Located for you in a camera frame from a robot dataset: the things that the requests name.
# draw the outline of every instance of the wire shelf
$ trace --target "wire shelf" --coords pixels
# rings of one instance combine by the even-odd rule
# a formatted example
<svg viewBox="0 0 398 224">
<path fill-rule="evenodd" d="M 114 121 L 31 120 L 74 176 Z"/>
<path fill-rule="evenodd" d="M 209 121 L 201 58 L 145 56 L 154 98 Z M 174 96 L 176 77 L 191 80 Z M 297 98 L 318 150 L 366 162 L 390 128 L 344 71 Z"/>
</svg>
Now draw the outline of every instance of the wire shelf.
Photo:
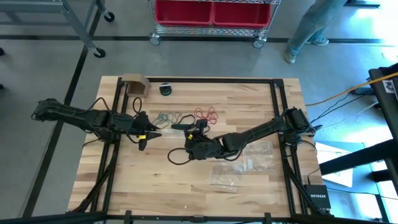
<svg viewBox="0 0 398 224">
<path fill-rule="evenodd" d="M 236 35 L 266 37 L 267 29 L 234 29 L 221 27 L 177 27 L 156 25 L 158 34 L 196 34 L 196 35 Z"/>
<path fill-rule="evenodd" d="M 230 3 L 254 3 L 254 4 L 279 4 L 280 0 L 169 0 L 169 1 L 205 1 L 205 2 L 230 2 Z"/>
</svg>

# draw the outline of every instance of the red storage bin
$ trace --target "red storage bin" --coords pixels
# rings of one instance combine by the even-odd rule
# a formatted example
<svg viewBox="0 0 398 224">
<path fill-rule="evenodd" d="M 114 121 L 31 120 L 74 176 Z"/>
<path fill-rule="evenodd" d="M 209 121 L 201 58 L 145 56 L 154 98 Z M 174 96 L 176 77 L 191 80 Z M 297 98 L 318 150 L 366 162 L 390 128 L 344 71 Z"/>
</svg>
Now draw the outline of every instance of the red storage bin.
<svg viewBox="0 0 398 224">
<path fill-rule="evenodd" d="M 214 2 L 213 5 L 215 26 L 262 29 L 270 20 L 270 4 Z"/>
<path fill-rule="evenodd" d="M 156 0 L 155 20 L 162 25 L 208 26 L 212 2 Z"/>
</svg>

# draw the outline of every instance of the sneaker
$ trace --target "sneaker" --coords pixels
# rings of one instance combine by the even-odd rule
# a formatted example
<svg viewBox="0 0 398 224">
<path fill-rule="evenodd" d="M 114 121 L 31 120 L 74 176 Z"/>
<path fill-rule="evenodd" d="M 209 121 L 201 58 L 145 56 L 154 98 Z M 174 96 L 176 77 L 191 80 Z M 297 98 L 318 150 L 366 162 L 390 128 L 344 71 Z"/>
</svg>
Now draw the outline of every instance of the sneaker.
<svg viewBox="0 0 398 224">
<path fill-rule="evenodd" d="M 296 61 L 297 54 L 293 54 L 292 52 L 285 52 L 285 60 L 287 63 L 294 63 Z"/>
<path fill-rule="evenodd" d="M 307 41 L 306 44 L 313 44 L 313 45 L 316 45 L 316 46 L 323 47 L 323 46 L 326 46 L 326 45 L 329 44 L 329 40 L 322 37 L 322 40 L 318 40 L 318 41 L 314 41 L 314 42 Z"/>
</svg>

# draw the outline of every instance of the jeans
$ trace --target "jeans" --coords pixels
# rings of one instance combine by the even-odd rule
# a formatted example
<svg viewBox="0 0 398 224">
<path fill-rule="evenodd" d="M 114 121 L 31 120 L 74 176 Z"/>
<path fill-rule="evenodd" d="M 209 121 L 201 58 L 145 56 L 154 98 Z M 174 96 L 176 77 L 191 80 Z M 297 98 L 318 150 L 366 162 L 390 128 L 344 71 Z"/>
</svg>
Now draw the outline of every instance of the jeans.
<svg viewBox="0 0 398 224">
<path fill-rule="evenodd" d="M 325 28 L 346 1 L 317 0 L 301 18 L 295 34 L 287 42 L 287 51 L 297 54 L 307 41 L 321 41 Z"/>
</svg>

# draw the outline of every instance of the robotic arm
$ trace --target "robotic arm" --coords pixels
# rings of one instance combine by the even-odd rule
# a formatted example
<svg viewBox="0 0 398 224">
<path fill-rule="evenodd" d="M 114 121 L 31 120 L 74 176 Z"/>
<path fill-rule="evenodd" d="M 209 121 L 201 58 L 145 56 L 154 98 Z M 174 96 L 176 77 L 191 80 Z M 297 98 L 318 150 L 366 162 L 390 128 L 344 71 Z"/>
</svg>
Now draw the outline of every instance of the robotic arm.
<svg viewBox="0 0 398 224">
<path fill-rule="evenodd" d="M 82 130 L 94 133 L 98 138 L 115 143 L 118 134 L 125 134 L 133 143 L 138 143 L 139 150 L 143 151 L 147 141 L 160 137 L 153 133 L 159 128 L 150 123 L 145 111 L 139 111 L 135 116 L 117 113 L 110 110 L 83 110 L 66 106 L 56 99 L 47 99 L 39 102 L 32 114 L 36 121 L 63 121 Z M 138 136 L 138 142 L 130 135 Z"/>
<path fill-rule="evenodd" d="M 281 132 L 283 133 L 283 139 L 287 144 L 295 144 L 301 140 L 299 134 L 307 132 L 310 128 L 310 123 L 306 119 L 302 110 L 298 110 L 296 108 L 286 110 L 279 117 L 276 117 L 264 124 L 260 124 L 259 126 L 243 133 L 228 133 L 213 139 L 210 139 L 203 134 L 203 129 L 206 125 L 207 120 L 201 119 L 197 121 L 196 127 L 198 129 L 191 132 L 185 131 L 184 146 L 188 153 L 189 161 L 195 159 L 203 160 L 207 158 L 233 161 L 240 156 L 242 150 L 250 142 Z"/>
</svg>

